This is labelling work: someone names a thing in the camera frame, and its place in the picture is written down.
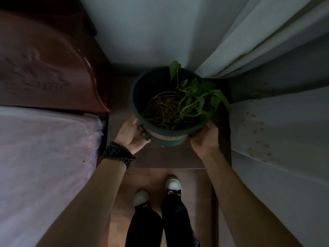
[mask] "black pants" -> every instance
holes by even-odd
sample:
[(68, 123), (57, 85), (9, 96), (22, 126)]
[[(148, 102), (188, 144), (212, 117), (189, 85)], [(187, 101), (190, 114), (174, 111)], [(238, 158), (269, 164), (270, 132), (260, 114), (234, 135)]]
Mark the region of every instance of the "black pants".
[(167, 195), (161, 204), (162, 218), (150, 208), (140, 208), (131, 220), (126, 238), (126, 247), (150, 246), (161, 244), (163, 229), (167, 246), (198, 247), (191, 228), (188, 212), (177, 194)]

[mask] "hand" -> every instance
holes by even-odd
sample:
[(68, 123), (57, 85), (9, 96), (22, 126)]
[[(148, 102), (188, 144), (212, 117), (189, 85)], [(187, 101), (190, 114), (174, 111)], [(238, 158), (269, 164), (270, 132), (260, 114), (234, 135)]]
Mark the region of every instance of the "hand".
[(144, 138), (144, 133), (138, 129), (136, 123), (137, 117), (135, 115), (131, 116), (130, 119), (122, 125), (114, 141), (127, 148), (131, 154), (137, 153), (144, 145), (151, 141)]
[(211, 121), (208, 122), (196, 135), (191, 138), (191, 145), (201, 160), (211, 153), (218, 151), (218, 128)]

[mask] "potted plant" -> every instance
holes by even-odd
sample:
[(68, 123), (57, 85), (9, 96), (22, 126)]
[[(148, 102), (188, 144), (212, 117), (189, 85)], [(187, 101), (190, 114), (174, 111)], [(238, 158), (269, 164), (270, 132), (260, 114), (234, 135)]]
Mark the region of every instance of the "potted plant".
[(131, 87), (130, 103), (153, 142), (179, 145), (207, 123), (220, 102), (229, 112), (216, 86), (174, 61), (140, 75)]

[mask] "shoe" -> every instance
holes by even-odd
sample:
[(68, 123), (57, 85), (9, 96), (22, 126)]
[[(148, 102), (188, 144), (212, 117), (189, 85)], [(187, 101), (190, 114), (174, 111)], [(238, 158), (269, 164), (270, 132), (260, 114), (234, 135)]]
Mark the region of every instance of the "shoe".
[(134, 198), (135, 210), (140, 208), (151, 208), (150, 195), (145, 190), (139, 190)]
[(166, 182), (166, 193), (177, 194), (182, 198), (182, 185), (176, 176), (170, 176)]

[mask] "soil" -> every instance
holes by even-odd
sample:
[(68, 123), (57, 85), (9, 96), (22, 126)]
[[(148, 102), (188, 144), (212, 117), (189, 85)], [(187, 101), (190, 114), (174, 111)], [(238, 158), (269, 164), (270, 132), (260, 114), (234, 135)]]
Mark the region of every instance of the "soil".
[(174, 94), (151, 98), (142, 112), (142, 117), (162, 129), (183, 130), (197, 125), (201, 120), (200, 116), (179, 119), (179, 112), (182, 108), (179, 105), (180, 100), (181, 98)]

